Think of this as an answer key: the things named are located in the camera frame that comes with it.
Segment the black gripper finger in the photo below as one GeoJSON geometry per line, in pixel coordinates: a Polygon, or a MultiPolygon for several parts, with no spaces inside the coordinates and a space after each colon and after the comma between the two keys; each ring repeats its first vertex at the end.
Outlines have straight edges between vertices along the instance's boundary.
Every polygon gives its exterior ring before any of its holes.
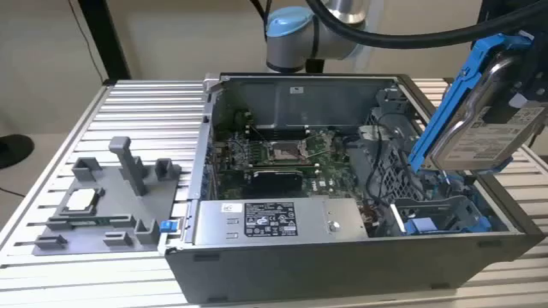
{"type": "Polygon", "coordinates": [[[505,124],[525,104],[525,97],[519,92],[500,94],[484,115],[488,124],[505,124]]]}

